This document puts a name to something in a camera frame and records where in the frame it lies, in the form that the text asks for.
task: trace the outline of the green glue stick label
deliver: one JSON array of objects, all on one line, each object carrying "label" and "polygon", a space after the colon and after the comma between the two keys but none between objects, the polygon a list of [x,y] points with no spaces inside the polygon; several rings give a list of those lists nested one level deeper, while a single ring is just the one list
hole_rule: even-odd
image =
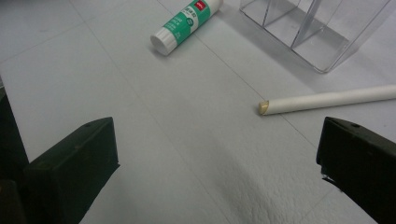
[{"label": "green glue stick label", "polygon": [[194,0],[167,22],[163,27],[169,30],[179,45],[210,17],[210,8],[205,0]]}]

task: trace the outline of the white dowel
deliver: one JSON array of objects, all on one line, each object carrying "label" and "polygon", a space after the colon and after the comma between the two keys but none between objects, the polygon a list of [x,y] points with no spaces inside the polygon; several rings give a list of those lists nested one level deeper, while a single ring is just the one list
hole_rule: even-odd
[{"label": "white dowel", "polygon": [[353,91],[326,92],[260,102],[259,113],[271,115],[336,105],[352,105],[396,98],[396,85]]}]

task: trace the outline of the glue stick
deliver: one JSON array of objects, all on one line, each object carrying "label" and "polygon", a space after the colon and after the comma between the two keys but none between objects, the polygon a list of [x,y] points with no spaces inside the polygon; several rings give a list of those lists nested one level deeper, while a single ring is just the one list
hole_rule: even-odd
[{"label": "glue stick", "polygon": [[152,45],[168,55],[221,7],[223,0],[194,0],[150,37]]}]

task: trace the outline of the acrylic container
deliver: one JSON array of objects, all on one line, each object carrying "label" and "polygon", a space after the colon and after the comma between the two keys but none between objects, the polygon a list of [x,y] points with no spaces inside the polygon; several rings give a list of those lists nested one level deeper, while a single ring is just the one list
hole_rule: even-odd
[{"label": "acrylic container", "polygon": [[240,10],[319,72],[353,54],[396,0],[241,0]]}]

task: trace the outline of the white table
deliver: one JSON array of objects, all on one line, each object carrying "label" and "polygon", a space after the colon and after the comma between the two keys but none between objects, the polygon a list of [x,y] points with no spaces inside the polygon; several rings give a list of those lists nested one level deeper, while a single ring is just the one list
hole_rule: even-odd
[{"label": "white table", "polygon": [[120,169],[82,223],[375,223],[321,180],[325,117],[396,141],[396,101],[259,117],[263,99],[395,84],[396,14],[319,75],[224,6],[168,57],[149,35],[182,0],[0,3],[0,74],[30,160],[115,120]]}]

